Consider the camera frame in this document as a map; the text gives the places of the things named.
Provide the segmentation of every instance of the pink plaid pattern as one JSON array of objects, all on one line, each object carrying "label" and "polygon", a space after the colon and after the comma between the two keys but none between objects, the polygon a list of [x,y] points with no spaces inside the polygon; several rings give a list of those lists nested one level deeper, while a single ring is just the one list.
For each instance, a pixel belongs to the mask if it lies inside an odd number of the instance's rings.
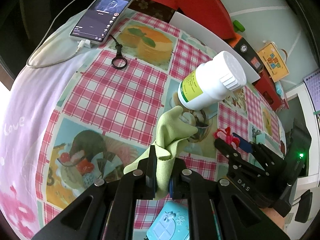
[{"label": "pink plaid pattern", "polygon": [[[216,170],[216,163],[214,161],[201,160],[200,156],[188,154],[188,156],[180,156],[186,163],[188,169],[198,172],[205,179],[213,180],[214,172]],[[139,200],[137,201],[134,228],[142,229],[149,228],[156,219],[164,204],[171,200],[169,195],[161,200]],[[186,200],[179,201],[179,203],[187,203]]]},{"label": "pink plaid pattern", "polygon": [[183,80],[200,64],[209,60],[211,58],[201,50],[194,48],[183,40],[178,40],[169,75]]},{"label": "pink plaid pattern", "polygon": [[[240,135],[243,139],[248,140],[248,120],[242,115],[232,111],[223,103],[219,104],[218,126],[219,128],[231,128],[232,132]],[[237,150],[244,160],[248,160],[248,154],[241,149]],[[217,151],[217,162],[228,163],[228,159]]]},{"label": "pink plaid pattern", "polygon": [[104,132],[150,145],[167,75],[135,59],[128,59],[128,68],[118,71],[106,63],[114,57],[108,50],[99,54],[63,112]]},{"label": "pink plaid pattern", "polygon": [[37,171],[36,171],[36,195],[37,195],[37,198],[41,200],[43,200],[41,186],[43,182],[43,168],[45,163],[47,162],[47,148],[51,142],[52,130],[58,121],[59,115],[60,115],[60,112],[57,110],[54,110],[52,112],[52,115],[50,117],[50,120],[47,126],[47,130],[45,131],[42,145],[40,148],[40,154],[39,154]]},{"label": "pink plaid pattern", "polygon": [[276,114],[271,112],[271,129],[272,129],[272,139],[280,145],[280,131],[279,122]]},{"label": "pink plaid pattern", "polygon": [[245,87],[245,104],[247,106],[248,119],[255,124],[258,129],[263,130],[263,120],[261,114],[260,100],[255,94]]},{"label": "pink plaid pattern", "polygon": [[56,210],[51,205],[44,203],[44,223],[48,224],[52,219],[54,219],[59,213],[59,210]]},{"label": "pink plaid pattern", "polygon": [[242,138],[248,140],[248,120],[242,115],[232,111],[224,104],[219,104],[219,128],[231,128],[232,132],[240,135]]},{"label": "pink plaid pattern", "polygon": [[261,94],[260,94],[260,101],[270,112],[273,112],[271,106],[269,105],[269,103],[264,99],[264,97]]},{"label": "pink plaid pattern", "polygon": [[170,25],[169,23],[166,23],[164,21],[161,21],[157,18],[151,17],[149,15],[137,12],[133,17],[132,20],[139,21],[141,23],[145,23],[148,25],[151,25],[153,28],[160,29],[166,33],[169,33],[175,37],[179,37],[180,29]]}]

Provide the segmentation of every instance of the smartphone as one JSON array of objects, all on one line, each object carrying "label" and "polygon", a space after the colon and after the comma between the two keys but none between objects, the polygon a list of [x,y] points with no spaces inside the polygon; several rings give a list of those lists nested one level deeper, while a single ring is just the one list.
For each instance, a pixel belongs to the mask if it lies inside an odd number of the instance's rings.
[{"label": "smartphone", "polygon": [[70,33],[73,40],[104,44],[121,13],[133,0],[94,0]]}]

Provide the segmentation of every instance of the cake illustration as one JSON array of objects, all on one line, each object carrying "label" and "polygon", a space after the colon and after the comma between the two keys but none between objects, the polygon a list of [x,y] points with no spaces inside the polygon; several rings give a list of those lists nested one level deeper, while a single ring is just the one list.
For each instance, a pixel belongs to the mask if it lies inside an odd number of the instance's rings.
[{"label": "cake illustration", "polygon": [[162,32],[147,26],[129,25],[119,38],[124,46],[135,48],[137,57],[151,64],[167,62],[172,54],[172,41]]},{"label": "cake illustration", "polygon": [[137,52],[139,58],[149,63],[161,63],[170,60],[172,41],[163,33],[148,27],[140,27],[146,35],[140,40]]}]

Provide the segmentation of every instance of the blue object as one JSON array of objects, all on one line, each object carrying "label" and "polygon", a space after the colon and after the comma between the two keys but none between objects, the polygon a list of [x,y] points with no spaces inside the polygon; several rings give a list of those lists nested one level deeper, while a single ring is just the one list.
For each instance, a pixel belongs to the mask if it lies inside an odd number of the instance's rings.
[{"label": "blue object", "polygon": [[236,133],[232,133],[234,137],[237,137],[240,139],[240,144],[239,144],[239,148],[243,151],[245,151],[246,153],[252,153],[252,146],[251,143],[248,142],[247,140],[243,139],[240,135],[237,135]]},{"label": "blue object", "polygon": [[275,87],[276,87],[277,94],[281,98],[284,98],[284,90],[282,88],[282,85],[281,85],[280,81],[275,82]]},{"label": "blue object", "polygon": [[168,201],[147,231],[149,240],[189,240],[186,206]]}]

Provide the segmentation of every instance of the orange box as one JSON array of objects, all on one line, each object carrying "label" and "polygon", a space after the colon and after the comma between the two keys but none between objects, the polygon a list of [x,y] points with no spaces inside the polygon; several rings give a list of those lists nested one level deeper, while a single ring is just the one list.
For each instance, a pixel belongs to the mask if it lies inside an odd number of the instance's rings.
[{"label": "orange box", "polygon": [[258,74],[264,64],[250,44],[238,33],[235,38],[226,40],[228,43]]},{"label": "orange box", "polygon": [[266,66],[273,82],[277,82],[289,74],[286,64],[272,42],[258,51],[258,55]]}]

